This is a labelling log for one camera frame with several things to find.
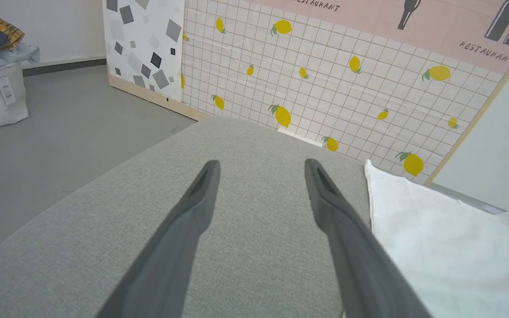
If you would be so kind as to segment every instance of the gray fabric surface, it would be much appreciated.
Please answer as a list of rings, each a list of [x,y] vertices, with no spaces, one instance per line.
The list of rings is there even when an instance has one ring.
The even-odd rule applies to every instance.
[[[221,163],[183,317],[338,318],[304,179],[318,159],[370,225],[361,163],[238,119],[201,121],[133,157],[0,245],[0,317],[91,317],[209,159]]]

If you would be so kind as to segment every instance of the gray floor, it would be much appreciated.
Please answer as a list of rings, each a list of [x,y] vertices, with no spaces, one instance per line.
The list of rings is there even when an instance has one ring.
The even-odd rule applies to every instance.
[[[0,243],[73,191],[195,121],[107,84],[105,66],[25,78],[0,127]]]

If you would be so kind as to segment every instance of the lemon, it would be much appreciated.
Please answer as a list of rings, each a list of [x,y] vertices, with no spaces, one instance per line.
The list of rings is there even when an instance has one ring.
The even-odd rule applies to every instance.
[[[303,67],[300,68],[300,76],[303,79],[309,79],[308,72]]]
[[[217,95],[212,95],[212,99],[214,102],[216,102],[217,108],[219,108],[220,110],[223,110],[223,108],[225,107],[225,102],[223,102],[221,97],[219,97]]]
[[[227,33],[227,31],[225,31],[225,27],[223,25],[223,20],[221,20],[221,18],[219,18],[219,17],[217,17],[216,28],[222,34],[226,34]]]
[[[440,65],[440,66],[436,66],[436,67],[432,67],[432,68],[428,69],[424,73],[422,80],[424,80],[424,79],[426,79],[426,80],[430,80],[430,79],[446,80],[448,78],[451,78],[451,71],[449,70],[449,68],[447,68],[447,66]]]
[[[356,74],[362,73],[360,69],[360,60],[357,56],[353,56],[353,58],[349,61],[349,68]]]
[[[411,175],[418,176],[420,172],[424,169],[424,161],[418,157],[418,155],[414,155],[411,152],[401,152],[396,155],[396,157],[400,156],[400,162],[404,161],[404,170]]]
[[[276,22],[276,24],[274,24],[274,26],[272,26],[272,28],[270,29],[270,35],[271,36],[274,36],[274,34],[278,34],[277,32],[281,33],[281,34],[288,34],[288,32],[290,32],[292,30],[292,25],[290,24],[289,21],[287,20],[280,20],[278,22]]]
[[[268,107],[268,110],[270,110],[273,115],[274,113],[276,113],[276,121],[278,121],[280,125],[288,128],[290,122],[292,121],[292,117],[290,116],[289,111],[286,108],[280,105],[270,105],[270,107]]]
[[[449,118],[449,121],[447,121],[447,125],[451,127],[452,129],[459,128],[459,125],[457,124],[457,119],[455,117]]]
[[[384,108],[382,110],[382,113],[378,114],[378,119],[383,121],[384,119],[386,119],[386,117],[388,117],[388,109]]]
[[[337,143],[337,140],[335,140],[331,137],[323,137],[322,140],[325,142],[327,149],[329,149],[331,151],[337,151],[337,149],[339,148],[339,144]]]

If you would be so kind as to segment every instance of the wooden strip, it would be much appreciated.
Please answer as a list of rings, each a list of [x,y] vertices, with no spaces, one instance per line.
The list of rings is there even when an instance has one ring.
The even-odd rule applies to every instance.
[[[474,128],[474,126],[476,125],[476,123],[479,121],[479,119],[482,117],[482,115],[484,115],[484,112],[488,109],[488,107],[492,104],[492,102],[494,101],[494,99],[496,98],[496,96],[500,93],[501,89],[504,87],[505,83],[509,80],[509,69],[508,71],[504,74],[504,76],[502,77],[502,79],[500,80],[500,83],[498,83],[496,85],[496,88],[493,90],[493,92],[490,94],[490,96],[488,97],[488,99],[486,100],[486,103],[484,103],[484,105],[481,107],[480,111],[476,114],[476,116],[473,118],[473,120],[471,121],[471,124],[467,126],[467,129],[465,129],[464,133],[459,137],[459,139],[457,140],[457,142],[453,145],[453,147],[451,147],[451,150],[449,151],[449,153],[447,153],[447,155],[445,155],[445,157],[443,158],[443,160],[441,161],[441,163],[437,166],[437,168],[435,169],[435,171],[433,171],[432,175],[429,176],[428,180],[425,182],[425,185],[426,186],[429,186],[433,179],[435,179],[435,177],[437,176],[437,174],[439,173],[439,171],[441,171],[441,169],[443,169],[444,165],[447,163],[447,161],[449,161],[449,158],[451,158],[453,156],[453,154],[455,153],[455,151],[458,149],[459,146],[461,146],[461,143],[463,143],[463,140],[465,140],[468,136],[468,134],[471,132],[471,130]]]
[[[208,119],[209,117],[211,117],[211,115],[202,113],[199,110],[194,109],[188,105],[184,105],[181,102],[168,99],[157,92],[151,91],[150,89],[140,87],[135,83],[131,83],[130,81],[120,79],[109,73],[107,75],[109,77],[109,85],[118,88],[121,91],[135,95],[136,97],[145,99],[151,103],[155,103],[158,106],[170,109],[171,111],[175,111],[178,114],[192,118],[196,121],[201,121],[203,119]]]

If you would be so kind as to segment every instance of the grid pattern fabric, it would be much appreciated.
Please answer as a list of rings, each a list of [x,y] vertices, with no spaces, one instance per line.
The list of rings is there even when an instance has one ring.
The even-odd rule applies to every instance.
[[[217,29],[224,23],[224,33]],[[271,34],[279,20],[288,34]],[[288,130],[336,139],[338,153],[423,184],[473,120],[502,74],[450,57],[244,0],[186,0],[182,102],[215,116],[277,129],[270,105],[291,113]],[[352,57],[362,73],[348,67]],[[252,75],[247,75],[252,65]],[[451,78],[425,80],[444,65]],[[303,67],[309,76],[300,76]],[[224,101],[220,110],[214,96]],[[378,115],[388,110],[388,116]],[[456,117],[458,126],[449,120]],[[398,153],[424,162],[418,176]]]

